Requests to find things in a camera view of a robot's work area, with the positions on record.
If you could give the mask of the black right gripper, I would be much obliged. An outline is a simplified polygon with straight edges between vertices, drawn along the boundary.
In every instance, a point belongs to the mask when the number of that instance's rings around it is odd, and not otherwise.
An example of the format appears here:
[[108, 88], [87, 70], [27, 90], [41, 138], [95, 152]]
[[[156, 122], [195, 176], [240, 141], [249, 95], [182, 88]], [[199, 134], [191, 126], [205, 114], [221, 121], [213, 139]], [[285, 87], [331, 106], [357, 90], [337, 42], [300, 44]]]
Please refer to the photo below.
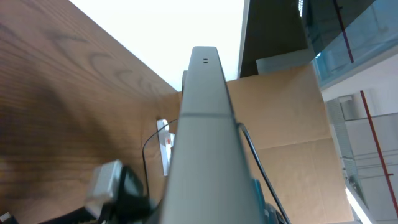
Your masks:
[[143, 193], [142, 182], [128, 166], [121, 169], [116, 200], [102, 206], [98, 218], [94, 217], [83, 207], [61, 217], [43, 222], [44, 224], [71, 223], [143, 223], [159, 224], [160, 208], [154, 205]]

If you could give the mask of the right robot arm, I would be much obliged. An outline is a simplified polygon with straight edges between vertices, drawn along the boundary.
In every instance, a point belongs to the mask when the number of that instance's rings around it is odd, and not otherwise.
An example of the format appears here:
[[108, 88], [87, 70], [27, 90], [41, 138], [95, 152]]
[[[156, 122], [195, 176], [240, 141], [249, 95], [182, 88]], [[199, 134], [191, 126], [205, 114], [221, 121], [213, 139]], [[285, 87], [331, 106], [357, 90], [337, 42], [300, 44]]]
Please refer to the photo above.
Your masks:
[[264, 201], [258, 180], [246, 172], [172, 171], [165, 197], [155, 203], [128, 166], [118, 162], [94, 169], [85, 205], [49, 223], [284, 223]]

